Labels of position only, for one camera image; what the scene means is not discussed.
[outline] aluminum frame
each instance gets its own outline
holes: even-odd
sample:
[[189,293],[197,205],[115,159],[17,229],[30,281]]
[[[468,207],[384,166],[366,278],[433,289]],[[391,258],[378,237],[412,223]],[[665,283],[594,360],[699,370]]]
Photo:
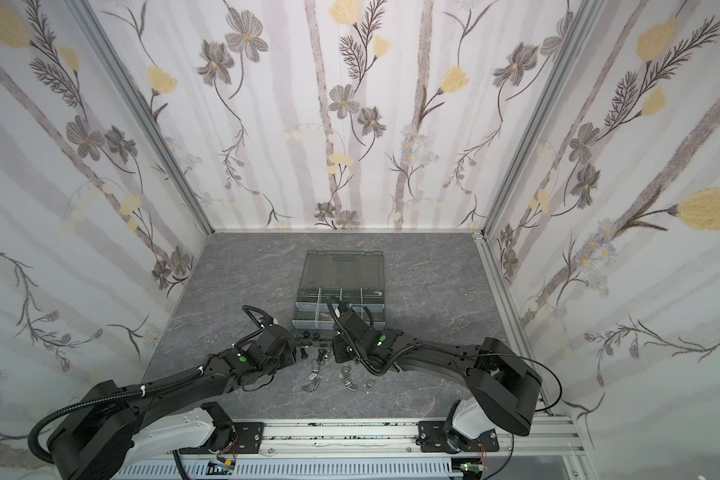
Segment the aluminum frame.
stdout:
[[136,88],[128,71],[120,61],[117,53],[115,53],[109,38],[104,33],[96,14],[94,14],[93,8],[87,0],[65,0],[65,2],[86,40],[96,52],[99,61],[104,64],[104,69],[109,74],[110,80],[135,117],[142,133],[144,133],[146,139],[162,160],[168,176],[179,190],[186,202],[186,206],[192,212],[197,223],[200,224],[202,231],[206,235],[211,235],[214,230],[208,216],[200,206],[200,202],[197,201],[186,177],[181,173],[181,168],[170,152],[168,145],[166,145],[163,135],[160,133],[160,128],[152,119],[152,115],[149,113],[139,89]]
[[520,139],[520,144],[512,157],[496,200],[488,211],[488,218],[485,219],[481,230],[483,235],[490,232],[496,226],[501,212],[504,211],[504,208],[507,206],[512,190],[518,183],[520,172],[536,145],[541,129],[547,122],[554,104],[560,96],[560,92],[563,90],[568,75],[573,71],[573,65],[578,59],[579,53],[584,47],[586,40],[589,38],[592,27],[595,25],[595,21],[605,1],[606,0],[583,0],[581,6],[579,6],[579,11],[574,16],[568,34],[563,41],[563,46],[560,48],[560,52],[558,53],[559,57],[554,63],[552,73],[547,79],[536,109],[531,115],[528,126]]

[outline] metal clip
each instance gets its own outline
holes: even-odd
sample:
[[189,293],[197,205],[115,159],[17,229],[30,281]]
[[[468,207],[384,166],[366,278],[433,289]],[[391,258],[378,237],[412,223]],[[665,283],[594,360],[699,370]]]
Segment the metal clip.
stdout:
[[312,393],[317,389],[318,385],[320,385],[320,379],[315,380],[314,382],[310,383],[309,385],[304,385],[302,387],[302,392]]

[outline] red wire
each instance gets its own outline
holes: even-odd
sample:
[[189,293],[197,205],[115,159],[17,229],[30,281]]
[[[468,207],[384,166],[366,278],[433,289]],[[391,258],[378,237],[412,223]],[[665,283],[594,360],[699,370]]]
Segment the red wire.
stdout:
[[483,443],[482,443],[480,440],[478,440],[478,445],[480,445],[480,451],[482,452],[482,453],[480,454],[480,463],[483,463],[483,458],[485,458],[485,455],[486,455],[485,447],[483,447]]

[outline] black cable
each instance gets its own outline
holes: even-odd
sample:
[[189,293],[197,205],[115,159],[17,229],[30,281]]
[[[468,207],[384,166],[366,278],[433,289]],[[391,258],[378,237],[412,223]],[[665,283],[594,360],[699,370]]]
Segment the black cable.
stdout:
[[560,382],[560,379],[557,377],[557,375],[554,374],[554,372],[553,372],[548,366],[546,366],[545,364],[543,364],[542,362],[539,362],[539,361],[537,361],[537,360],[529,359],[529,358],[527,358],[527,357],[525,357],[525,356],[515,355],[514,353],[496,353],[496,352],[492,352],[492,353],[479,353],[479,354],[477,354],[477,355],[461,356],[461,355],[459,355],[459,354],[457,354],[457,353],[450,352],[450,351],[448,351],[448,350],[441,349],[441,348],[438,348],[438,347],[436,347],[436,346],[424,345],[424,348],[428,348],[428,349],[431,349],[431,350],[437,350],[437,351],[442,352],[442,353],[447,353],[447,354],[449,354],[449,355],[453,355],[453,356],[457,356],[457,357],[459,357],[459,358],[465,358],[465,359],[476,359],[476,358],[478,358],[478,357],[480,357],[480,356],[511,356],[511,357],[513,357],[513,358],[516,358],[516,359],[525,360],[525,361],[527,361],[527,362],[535,363],[535,364],[538,365],[538,366],[542,366],[542,367],[545,368],[549,373],[552,374],[552,376],[554,377],[554,379],[557,381],[557,386],[560,388],[560,394],[557,396],[557,398],[555,399],[555,401],[552,402],[552,405],[550,405],[550,406],[548,406],[548,407],[545,407],[545,408],[538,408],[538,409],[534,410],[534,412],[546,412],[546,411],[549,410],[550,408],[556,406],[557,403],[560,401],[560,399],[563,398],[563,384]]
[[[264,310],[261,310],[260,308],[256,308],[256,307],[250,306],[250,305],[243,305],[241,308],[242,308],[242,311],[245,312],[246,315],[248,315],[248,317],[256,325],[257,328],[262,328],[263,326],[266,326],[267,323],[274,320],[274,317],[269,315],[269,313],[265,312]],[[251,312],[259,313],[259,315],[261,315],[263,317],[262,320],[266,319],[266,321],[265,322],[258,321]]]
[[275,373],[273,373],[272,376],[269,377],[269,381],[268,381],[267,383],[263,383],[263,384],[259,385],[257,388],[255,388],[255,389],[253,389],[253,390],[246,390],[245,387],[243,387],[242,390],[243,390],[244,392],[255,392],[256,390],[262,388],[263,386],[268,386],[270,383],[272,383],[272,380],[275,379]]
[[204,369],[204,366],[199,367],[192,374],[182,379],[163,383],[162,385],[155,385],[149,387],[147,387],[146,385],[142,385],[143,389],[131,390],[129,392],[111,393],[107,396],[92,398],[91,400],[74,403],[72,405],[66,406],[65,408],[58,409],[56,412],[49,413],[45,418],[35,424],[35,426],[32,427],[32,429],[30,430],[29,435],[27,436],[27,445],[29,447],[29,451],[32,452],[32,455],[38,457],[43,462],[54,463],[53,456],[48,451],[46,451],[45,448],[40,446],[40,442],[38,440],[42,429],[46,427],[46,425],[51,423],[53,420],[69,415],[70,413],[76,412],[77,410],[82,410],[83,408],[101,405],[103,403],[112,403],[114,400],[121,400],[125,398],[152,396],[155,393],[162,392],[163,390],[173,389],[175,387],[183,385],[184,383],[191,382],[194,379],[200,378]]
[[506,460],[504,460],[504,464],[502,464],[502,465],[499,467],[499,470],[497,470],[496,472],[491,473],[489,476],[483,478],[482,480],[488,480],[490,477],[492,477],[492,476],[494,476],[494,475],[497,475],[499,472],[501,472],[502,470],[504,470],[504,467],[506,467],[507,464],[509,463],[509,460],[512,458],[512,452],[514,452],[514,434],[512,433],[511,435],[512,435],[512,446],[509,448],[509,456],[507,457]]
[[373,314],[371,313],[370,310],[368,310],[368,308],[367,308],[365,305],[360,305],[360,306],[361,306],[362,309],[365,310],[365,312],[368,314],[369,324],[370,324],[371,326],[373,326]]
[[178,450],[173,451],[173,461],[176,463],[176,470],[179,471],[179,476],[181,476],[181,480],[191,480],[190,476],[186,474],[184,466],[181,465],[181,459],[179,458]]
[[360,360],[360,363],[365,367],[366,370],[368,370],[372,375],[374,376],[384,376],[384,374],[392,368],[392,365],[394,364],[395,360],[397,360],[400,355],[403,353],[409,352],[410,350],[414,350],[422,346],[421,342],[416,342],[411,345],[408,345],[406,347],[401,348],[399,351],[397,351],[393,356],[389,357],[387,362],[382,366],[381,370],[376,370],[373,365],[371,365],[371,362],[364,357],[362,354],[362,351],[358,348],[357,343],[355,342],[355,339],[352,337],[350,332],[346,330],[344,325],[342,325],[338,321],[338,317],[336,317],[336,312],[333,311],[333,302],[331,301],[331,298],[336,299],[333,295],[329,296],[326,299],[326,303],[328,304],[328,312],[331,313],[331,318],[333,318],[333,321],[338,325],[338,328],[340,331],[344,334],[345,338],[349,341],[349,344],[352,346],[352,352],[355,354],[355,357]]

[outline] metal part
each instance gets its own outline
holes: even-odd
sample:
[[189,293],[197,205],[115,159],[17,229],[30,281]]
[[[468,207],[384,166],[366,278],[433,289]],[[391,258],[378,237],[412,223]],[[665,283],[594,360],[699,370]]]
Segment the metal part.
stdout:
[[462,438],[456,441],[448,430],[448,419],[445,421],[426,420],[418,423],[419,445],[423,453],[459,453],[480,452],[480,443],[486,452],[498,452],[499,442],[491,437],[490,432],[483,432],[478,438]]
[[255,455],[259,453],[261,438],[264,431],[263,422],[235,422],[237,440],[235,443],[236,455]]
[[304,385],[304,386],[302,387],[302,392],[312,393],[312,392],[314,392],[314,391],[317,389],[317,386],[318,386],[318,385],[320,385],[320,379],[319,379],[319,378],[315,378],[315,379],[312,380],[312,383],[310,383],[310,384],[308,384],[308,385]]

